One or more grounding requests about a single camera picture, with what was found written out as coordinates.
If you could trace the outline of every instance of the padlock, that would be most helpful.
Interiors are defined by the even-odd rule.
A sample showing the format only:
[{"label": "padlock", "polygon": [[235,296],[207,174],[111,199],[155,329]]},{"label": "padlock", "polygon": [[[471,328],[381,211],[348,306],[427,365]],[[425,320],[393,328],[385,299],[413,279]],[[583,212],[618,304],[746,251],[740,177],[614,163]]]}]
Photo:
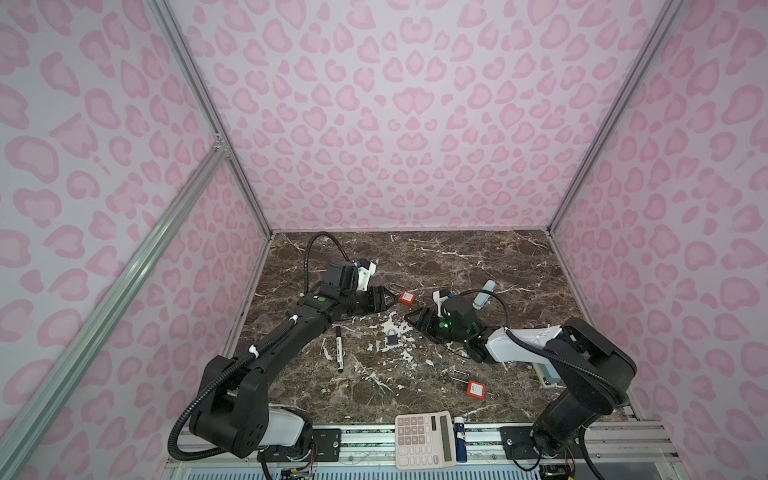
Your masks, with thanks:
[{"label": "padlock", "polygon": [[397,338],[397,332],[395,329],[389,329],[389,331],[386,333],[386,344],[387,345],[397,345],[399,343],[399,340]]}]

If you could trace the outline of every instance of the brown marble surface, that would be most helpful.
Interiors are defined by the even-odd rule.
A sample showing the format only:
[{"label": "brown marble surface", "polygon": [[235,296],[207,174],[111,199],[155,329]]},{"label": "brown marble surface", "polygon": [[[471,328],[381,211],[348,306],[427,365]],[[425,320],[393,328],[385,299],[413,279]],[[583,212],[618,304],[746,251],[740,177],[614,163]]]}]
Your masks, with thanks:
[{"label": "brown marble surface", "polygon": [[[266,260],[237,351],[284,318],[303,289],[301,262],[308,233],[277,234]],[[579,310],[557,258],[542,232],[338,233],[350,258],[377,264],[372,284],[406,287],[425,303],[432,291],[478,289],[487,279],[511,307],[512,328],[557,325]],[[330,240],[312,248],[310,285],[341,255]],[[479,364],[449,352],[410,329],[395,309],[341,322],[344,372],[336,371],[333,329],[309,343],[270,388],[270,401],[309,411],[316,424],[392,422],[409,412],[448,410],[469,422],[532,422],[562,391],[541,388],[529,363]],[[503,309],[490,299],[479,312],[487,325],[503,325]],[[399,346],[386,348],[385,330],[402,331]],[[449,370],[469,373],[487,385],[485,400],[466,395],[466,384]],[[617,413],[604,419],[619,419]]]}]

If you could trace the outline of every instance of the black marker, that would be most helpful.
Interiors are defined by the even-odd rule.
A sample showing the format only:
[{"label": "black marker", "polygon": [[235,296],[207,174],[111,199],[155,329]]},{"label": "black marker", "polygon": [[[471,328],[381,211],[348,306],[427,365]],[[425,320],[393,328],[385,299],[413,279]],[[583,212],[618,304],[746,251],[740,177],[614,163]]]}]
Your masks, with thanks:
[{"label": "black marker", "polygon": [[341,350],[341,327],[336,325],[336,361],[339,363],[339,372],[344,371],[344,352]]}]

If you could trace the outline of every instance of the black robotic arm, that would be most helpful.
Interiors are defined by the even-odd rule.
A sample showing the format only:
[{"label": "black robotic arm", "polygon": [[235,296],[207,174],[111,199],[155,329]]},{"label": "black robotic arm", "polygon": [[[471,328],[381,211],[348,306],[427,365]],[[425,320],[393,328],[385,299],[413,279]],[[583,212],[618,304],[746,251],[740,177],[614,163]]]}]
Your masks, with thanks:
[{"label": "black robotic arm", "polygon": [[[335,238],[321,234],[340,248]],[[317,237],[310,241],[305,255]],[[248,352],[231,359],[213,358],[205,367],[197,398],[171,430],[170,456],[190,461],[229,452],[246,458],[269,445],[281,445],[292,456],[305,455],[312,442],[310,420],[296,412],[270,409],[269,387],[307,343],[343,316],[383,312],[397,302],[397,297],[383,286],[368,285],[375,269],[376,265],[367,259],[332,262],[319,288],[310,292],[307,287],[288,318]],[[217,447],[202,452],[180,450],[178,438],[187,420],[193,434]]]}]

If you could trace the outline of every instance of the blue glue stick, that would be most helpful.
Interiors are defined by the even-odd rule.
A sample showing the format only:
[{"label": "blue glue stick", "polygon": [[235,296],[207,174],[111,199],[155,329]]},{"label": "blue glue stick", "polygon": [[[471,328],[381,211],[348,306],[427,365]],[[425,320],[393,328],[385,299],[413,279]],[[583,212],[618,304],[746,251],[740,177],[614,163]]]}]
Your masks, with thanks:
[{"label": "blue glue stick", "polygon": [[456,431],[456,461],[467,462],[467,437],[464,433],[464,418],[454,417],[453,428]]}]

